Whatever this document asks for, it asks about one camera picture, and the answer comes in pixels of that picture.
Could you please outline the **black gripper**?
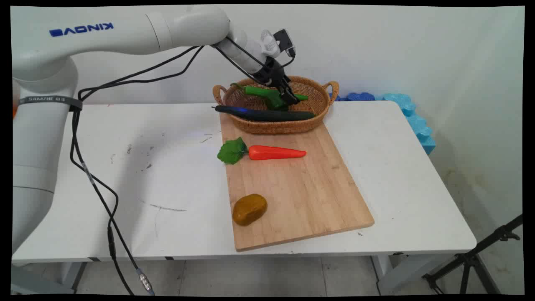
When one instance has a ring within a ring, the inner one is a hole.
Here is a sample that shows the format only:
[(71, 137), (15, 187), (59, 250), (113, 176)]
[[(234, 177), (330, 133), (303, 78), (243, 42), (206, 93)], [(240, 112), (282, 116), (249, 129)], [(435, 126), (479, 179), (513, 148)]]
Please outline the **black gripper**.
[(283, 67), (276, 59), (267, 58), (264, 66), (258, 72), (252, 74), (252, 77), (266, 87), (276, 88), (279, 91), (281, 100), (286, 105), (294, 105), (300, 102), (289, 85), (290, 78), (286, 76)]

